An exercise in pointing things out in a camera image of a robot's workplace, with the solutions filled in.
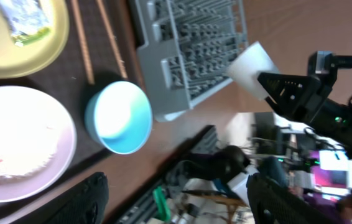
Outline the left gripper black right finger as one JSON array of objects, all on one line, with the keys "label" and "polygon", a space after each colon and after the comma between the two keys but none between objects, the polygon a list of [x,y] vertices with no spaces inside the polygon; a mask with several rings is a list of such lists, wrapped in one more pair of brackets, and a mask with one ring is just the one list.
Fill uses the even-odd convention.
[{"label": "left gripper black right finger", "polygon": [[303,200],[259,173],[248,177],[249,205],[256,224],[332,224]]}]

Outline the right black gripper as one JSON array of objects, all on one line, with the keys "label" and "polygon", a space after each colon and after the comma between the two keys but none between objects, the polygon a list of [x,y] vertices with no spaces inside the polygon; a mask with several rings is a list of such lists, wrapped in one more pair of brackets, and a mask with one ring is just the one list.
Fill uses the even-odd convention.
[{"label": "right black gripper", "polygon": [[316,75],[262,72],[257,80],[272,98],[272,107],[277,114],[302,123],[314,119],[333,87]]}]

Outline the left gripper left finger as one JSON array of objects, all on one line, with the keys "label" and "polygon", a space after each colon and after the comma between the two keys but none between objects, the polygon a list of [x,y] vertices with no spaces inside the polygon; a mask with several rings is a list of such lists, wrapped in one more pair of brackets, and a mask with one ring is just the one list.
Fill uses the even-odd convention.
[{"label": "left gripper left finger", "polygon": [[104,219],[108,180],[96,172],[65,193],[17,220],[21,224],[96,224]]}]

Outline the small white cup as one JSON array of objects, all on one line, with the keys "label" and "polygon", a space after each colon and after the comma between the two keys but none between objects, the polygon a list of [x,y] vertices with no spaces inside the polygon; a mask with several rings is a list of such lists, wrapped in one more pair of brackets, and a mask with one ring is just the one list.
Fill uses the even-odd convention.
[{"label": "small white cup", "polygon": [[268,97],[258,81],[262,72],[279,74],[280,71],[259,42],[251,44],[234,59],[226,75],[258,100]]}]

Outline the white bowl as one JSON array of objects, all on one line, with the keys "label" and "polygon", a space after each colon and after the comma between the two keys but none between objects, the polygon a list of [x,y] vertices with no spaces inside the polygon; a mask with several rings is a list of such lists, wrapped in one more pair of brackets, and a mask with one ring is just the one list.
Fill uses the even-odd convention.
[{"label": "white bowl", "polygon": [[0,86],[0,203],[31,197],[68,169],[75,123],[54,97],[24,86]]}]

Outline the light blue bowl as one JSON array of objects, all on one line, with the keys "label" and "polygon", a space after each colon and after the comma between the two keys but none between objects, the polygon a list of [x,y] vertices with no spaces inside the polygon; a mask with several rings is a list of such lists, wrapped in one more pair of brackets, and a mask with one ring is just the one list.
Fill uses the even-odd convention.
[{"label": "light blue bowl", "polygon": [[151,104],[137,85],[113,82],[87,103],[85,127],[90,137],[116,154],[132,154],[147,142],[153,123]]}]

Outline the yellow plate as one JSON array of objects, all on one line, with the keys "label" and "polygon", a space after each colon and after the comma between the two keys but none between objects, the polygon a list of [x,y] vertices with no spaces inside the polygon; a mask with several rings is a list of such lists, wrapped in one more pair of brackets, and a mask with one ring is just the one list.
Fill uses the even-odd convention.
[{"label": "yellow plate", "polygon": [[64,0],[40,2],[48,17],[50,32],[40,40],[18,47],[10,37],[5,18],[0,14],[0,79],[30,75],[50,65],[62,52],[70,27]]}]

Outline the green yellow snack wrapper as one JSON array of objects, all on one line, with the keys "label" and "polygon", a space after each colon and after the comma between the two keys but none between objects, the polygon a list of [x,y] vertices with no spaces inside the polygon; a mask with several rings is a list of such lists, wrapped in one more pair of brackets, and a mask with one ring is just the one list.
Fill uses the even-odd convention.
[{"label": "green yellow snack wrapper", "polygon": [[0,0],[14,45],[23,47],[44,38],[51,23],[38,0]]}]

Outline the wooden chopstick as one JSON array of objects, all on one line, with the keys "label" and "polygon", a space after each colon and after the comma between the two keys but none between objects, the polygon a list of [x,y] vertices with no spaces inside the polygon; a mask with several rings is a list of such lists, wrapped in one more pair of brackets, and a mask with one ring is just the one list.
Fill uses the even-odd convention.
[{"label": "wooden chopstick", "polygon": [[78,40],[80,43],[80,50],[83,59],[83,64],[85,67],[86,79],[90,85],[95,84],[95,76],[93,73],[93,67],[91,64],[91,58],[88,48],[88,43],[86,40],[85,30],[83,27],[83,20],[80,13],[80,6],[78,0],[71,0],[72,11],[74,15],[74,20],[76,24],[76,31],[78,34]]},{"label": "wooden chopstick", "polygon": [[113,50],[113,54],[116,59],[117,66],[119,68],[120,76],[123,79],[127,80],[128,76],[127,76],[127,72],[126,72],[126,69],[124,66],[124,60],[122,59],[121,53],[119,51],[119,47],[116,42],[116,36],[114,35],[110,19],[108,17],[107,12],[106,12],[106,8],[104,6],[104,1],[103,0],[96,0],[96,3],[97,3],[98,8],[100,10],[101,18],[104,22],[104,27],[106,29],[111,48]]}]

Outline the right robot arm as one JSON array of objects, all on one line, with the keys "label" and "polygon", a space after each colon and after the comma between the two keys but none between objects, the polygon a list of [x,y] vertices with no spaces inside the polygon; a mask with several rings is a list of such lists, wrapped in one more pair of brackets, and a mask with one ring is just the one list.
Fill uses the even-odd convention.
[{"label": "right robot arm", "polygon": [[328,99],[330,86],[316,76],[262,72],[257,80],[269,94],[266,102],[276,114],[337,141],[352,159],[352,106]]}]

